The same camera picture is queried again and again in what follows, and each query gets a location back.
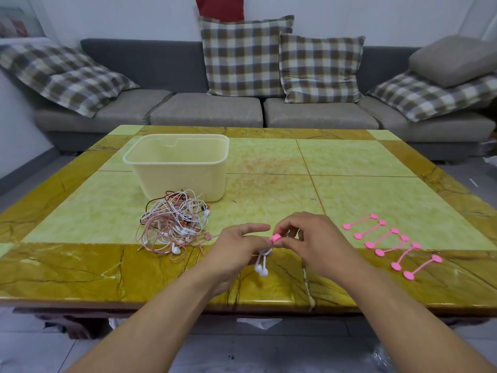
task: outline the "red fabric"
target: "red fabric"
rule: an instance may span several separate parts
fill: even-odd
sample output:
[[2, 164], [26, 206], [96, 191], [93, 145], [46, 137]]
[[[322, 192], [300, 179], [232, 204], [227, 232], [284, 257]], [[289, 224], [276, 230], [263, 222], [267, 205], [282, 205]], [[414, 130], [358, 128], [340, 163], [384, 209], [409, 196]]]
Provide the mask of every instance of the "red fabric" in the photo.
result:
[[196, 0], [202, 17], [221, 22], [245, 21], [244, 0]]

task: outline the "green marble tile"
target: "green marble tile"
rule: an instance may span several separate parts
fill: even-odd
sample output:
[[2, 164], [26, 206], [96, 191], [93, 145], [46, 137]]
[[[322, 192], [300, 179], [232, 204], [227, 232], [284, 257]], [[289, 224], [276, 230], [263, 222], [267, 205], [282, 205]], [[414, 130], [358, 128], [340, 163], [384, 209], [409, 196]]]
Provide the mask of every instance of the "green marble tile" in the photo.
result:
[[23, 241], [136, 243], [147, 202], [133, 173], [97, 171]]
[[[224, 196], [210, 204], [207, 230], [213, 235], [246, 222], [274, 227], [293, 212], [323, 213], [308, 175], [228, 174]], [[270, 231], [262, 234], [272, 235]]]
[[368, 132], [373, 135], [376, 140], [400, 140], [392, 132], [386, 129], [368, 129]]
[[[364, 242], [376, 241], [394, 227], [430, 250], [497, 249], [419, 178], [314, 176], [313, 180], [326, 214], [357, 248], [363, 248]], [[377, 221], [362, 222], [350, 231], [341, 228], [371, 213], [378, 214], [388, 225], [364, 236], [362, 241], [353, 234], [372, 228]], [[389, 237], [378, 247], [391, 248], [399, 242], [397, 237]]]
[[311, 175], [415, 176], [378, 141], [297, 142]]
[[132, 171], [130, 165], [123, 162], [123, 157], [133, 147], [133, 145], [143, 136], [133, 136], [119, 151], [104, 163], [100, 171]]
[[299, 146], [294, 139], [231, 138], [227, 172], [308, 174]]
[[7, 254], [15, 245], [15, 243], [0, 243], [0, 257]]
[[136, 135], [142, 128], [143, 126], [122, 124], [109, 135]]

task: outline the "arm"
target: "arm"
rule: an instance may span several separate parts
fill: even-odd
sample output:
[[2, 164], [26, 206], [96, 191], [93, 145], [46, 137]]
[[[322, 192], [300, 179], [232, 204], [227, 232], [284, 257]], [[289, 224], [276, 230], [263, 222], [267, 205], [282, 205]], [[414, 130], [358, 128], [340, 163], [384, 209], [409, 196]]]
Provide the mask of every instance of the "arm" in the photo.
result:
[[473, 347], [392, 282], [386, 272], [365, 261], [328, 217], [294, 213], [281, 221], [274, 233], [288, 233], [288, 237], [275, 242], [275, 247], [295, 251], [318, 274], [351, 295], [399, 371], [497, 372]]
[[207, 257], [162, 290], [67, 372], [168, 371], [211, 298], [231, 287], [253, 253], [271, 246], [268, 238], [244, 234], [267, 230], [266, 224], [224, 229]]

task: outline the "table top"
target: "table top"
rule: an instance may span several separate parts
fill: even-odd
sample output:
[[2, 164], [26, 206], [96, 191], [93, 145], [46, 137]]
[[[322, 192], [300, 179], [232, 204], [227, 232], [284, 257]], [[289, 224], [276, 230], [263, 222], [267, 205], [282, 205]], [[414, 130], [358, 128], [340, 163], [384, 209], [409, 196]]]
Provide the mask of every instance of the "table top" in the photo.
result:
[[[343, 233], [371, 264], [437, 314], [497, 315], [497, 211], [389, 131], [367, 130], [120, 126], [0, 215], [1, 303], [137, 309], [202, 259], [198, 248], [174, 262], [137, 251], [148, 200], [122, 157], [155, 133], [230, 137], [226, 191], [211, 203], [207, 226], [213, 235], [244, 222], [274, 226], [295, 211], [326, 213], [337, 225], [377, 213], [423, 247], [404, 258], [403, 270], [434, 252], [444, 262], [406, 280], [390, 268], [401, 250], [378, 257], [366, 239], [353, 238], [375, 225], [368, 220]], [[245, 268], [207, 310], [359, 312], [292, 251], [275, 250], [267, 268], [266, 278]]]

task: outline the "plaid pillow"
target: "plaid pillow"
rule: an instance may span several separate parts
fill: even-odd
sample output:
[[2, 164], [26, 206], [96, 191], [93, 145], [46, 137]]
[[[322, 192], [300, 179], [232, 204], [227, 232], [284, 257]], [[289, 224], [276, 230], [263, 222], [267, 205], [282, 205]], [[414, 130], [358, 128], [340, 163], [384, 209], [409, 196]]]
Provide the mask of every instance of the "plaid pillow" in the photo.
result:
[[209, 81], [207, 94], [280, 97], [279, 36], [291, 33], [294, 16], [264, 21], [220, 22], [199, 18]]
[[497, 74], [443, 88], [408, 70], [374, 87], [368, 95], [393, 107], [410, 121], [418, 122], [494, 98], [497, 96]]
[[285, 103], [358, 102], [355, 73], [366, 37], [312, 39], [282, 34], [280, 76]]
[[0, 53], [0, 66], [45, 98], [88, 117], [122, 90], [139, 87], [80, 49], [56, 45], [7, 46]]

